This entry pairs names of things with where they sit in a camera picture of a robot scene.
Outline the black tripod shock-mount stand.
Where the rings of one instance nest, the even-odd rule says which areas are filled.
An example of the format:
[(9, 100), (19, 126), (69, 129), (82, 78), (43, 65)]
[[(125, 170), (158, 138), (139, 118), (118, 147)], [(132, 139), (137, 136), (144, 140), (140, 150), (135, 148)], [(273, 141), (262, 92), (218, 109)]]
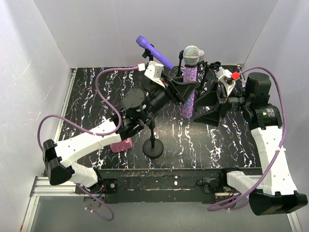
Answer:
[[(180, 53), (179, 53), (179, 65), (178, 65), (178, 71), (177, 71), (177, 74), (176, 74), (176, 77), (175, 77), (175, 79), (179, 82), (183, 81), (183, 78), (182, 78), (183, 71), (181, 71), (183, 53), (184, 53), (184, 50), (181, 50)], [(199, 74), (203, 74), (203, 78), (200, 81), (200, 87), (198, 89), (196, 89), (196, 91), (195, 91), (195, 98), (196, 99), (198, 99), (202, 94), (204, 84), (207, 82), (206, 75), (209, 72), (209, 70), (217, 70), (217, 69), (220, 68), (220, 66), (221, 66), (221, 63), (218, 62), (218, 61), (210, 63), (210, 64), (207, 61), (204, 61), (200, 66), (197, 66), (197, 77), (198, 77)]]

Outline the purple glitter microphone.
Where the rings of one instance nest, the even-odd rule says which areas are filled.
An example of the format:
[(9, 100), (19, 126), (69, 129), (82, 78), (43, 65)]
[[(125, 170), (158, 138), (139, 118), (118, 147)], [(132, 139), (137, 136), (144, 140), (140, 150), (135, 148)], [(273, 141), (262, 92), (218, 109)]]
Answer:
[[(200, 58), (200, 50), (194, 45), (187, 46), (183, 52), (185, 62), (183, 70), (183, 82), (195, 82), (197, 80), (197, 63)], [(194, 90), (188, 100), (182, 105), (182, 117), (190, 119), (193, 114)]]

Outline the silver microphone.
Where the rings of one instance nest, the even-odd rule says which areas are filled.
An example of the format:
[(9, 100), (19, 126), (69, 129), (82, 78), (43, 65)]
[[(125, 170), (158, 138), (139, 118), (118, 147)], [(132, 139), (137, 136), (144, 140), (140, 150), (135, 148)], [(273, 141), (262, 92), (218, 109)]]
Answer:
[(197, 65), (200, 66), (203, 62), (204, 62), (204, 51), (203, 50), (199, 50), (199, 60), (198, 60), (198, 63)]

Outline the black round-base stand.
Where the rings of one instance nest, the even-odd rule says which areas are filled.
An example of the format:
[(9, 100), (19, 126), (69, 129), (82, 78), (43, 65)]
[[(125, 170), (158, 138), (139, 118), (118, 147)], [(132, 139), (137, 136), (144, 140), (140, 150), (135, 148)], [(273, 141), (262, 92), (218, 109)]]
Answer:
[(143, 143), (142, 150), (144, 155), (147, 156), (148, 158), (157, 159), (162, 155), (164, 151), (164, 145), (161, 142), (161, 140), (155, 137), (154, 134), (155, 122), (153, 118), (148, 124), (148, 128), (150, 129), (151, 135), (150, 138)]
[[(146, 68), (148, 67), (149, 62), (154, 60), (154, 57), (151, 54), (150, 50), (146, 49), (146, 48), (145, 48), (145, 50), (142, 54), (142, 57), (148, 58), (148, 62), (146, 63)], [(152, 79), (148, 78), (145, 74), (144, 74), (144, 76), (145, 76), (145, 81), (142, 84), (144, 91), (150, 92), (150, 91), (152, 91), (153, 88), (158, 87), (158, 84), (156, 82), (154, 82)]]

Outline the purple smooth microphone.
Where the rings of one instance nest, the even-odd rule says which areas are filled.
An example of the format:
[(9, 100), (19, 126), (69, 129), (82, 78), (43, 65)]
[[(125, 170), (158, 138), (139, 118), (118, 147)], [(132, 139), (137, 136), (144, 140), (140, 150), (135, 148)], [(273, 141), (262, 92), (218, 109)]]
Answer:
[(158, 61), (160, 61), (164, 66), (166, 66), (168, 69), (170, 70), (173, 69), (174, 65), (164, 55), (162, 55), (156, 48), (154, 48), (145, 37), (140, 35), (136, 39), (136, 43), (143, 49), (149, 50), (150, 54), (154, 58), (156, 58)]

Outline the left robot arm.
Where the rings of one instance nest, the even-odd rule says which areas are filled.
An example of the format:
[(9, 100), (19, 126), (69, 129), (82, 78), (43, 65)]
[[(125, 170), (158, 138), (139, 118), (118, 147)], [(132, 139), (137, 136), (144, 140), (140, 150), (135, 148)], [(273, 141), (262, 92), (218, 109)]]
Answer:
[(103, 179), (95, 168), (88, 168), (77, 160), (91, 152), (128, 139), (145, 126), (152, 126), (152, 119), (166, 104), (185, 103), (198, 82), (177, 82), (164, 77), (163, 85), (155, 84), (149, 95), (138, 88), (131, 89), (121, 101), (119, 115), (113, 115), (100, 125), (84, 130), (80, 135), (55, 142), (46, 140), (42, 145), (42, 157), (52, 186), (71, 181), (89, 190), (103, 185)]

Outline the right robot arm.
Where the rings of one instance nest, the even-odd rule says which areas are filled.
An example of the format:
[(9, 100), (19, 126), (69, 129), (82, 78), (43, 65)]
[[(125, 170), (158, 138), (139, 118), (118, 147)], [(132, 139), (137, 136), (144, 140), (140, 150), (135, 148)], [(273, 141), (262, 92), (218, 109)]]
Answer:
[(237, 190), (238, 194), (210, 205), (208, 211), (236, 210), (238, 202), (246, 199), (257, 216), (289, 214), (306, 206), (308, 198), (298, 192), (288, 168), (283, 147), (284, 108), (269, 103), (271, 85), (277, 84), (277, 80), (269, 72), (251, 72), (245, 89), (237, 90), (239, 78), (239, 72), (217, 72), (216, 79), (207, 83), (206, 93), (196, 101), (197, 106), (209, 107), (196, 122), (218, 126), (228, 112), (241, 111), (258, 150), (262, 176), (255, 181), (237, 168), (223, 170), (221, 185)]

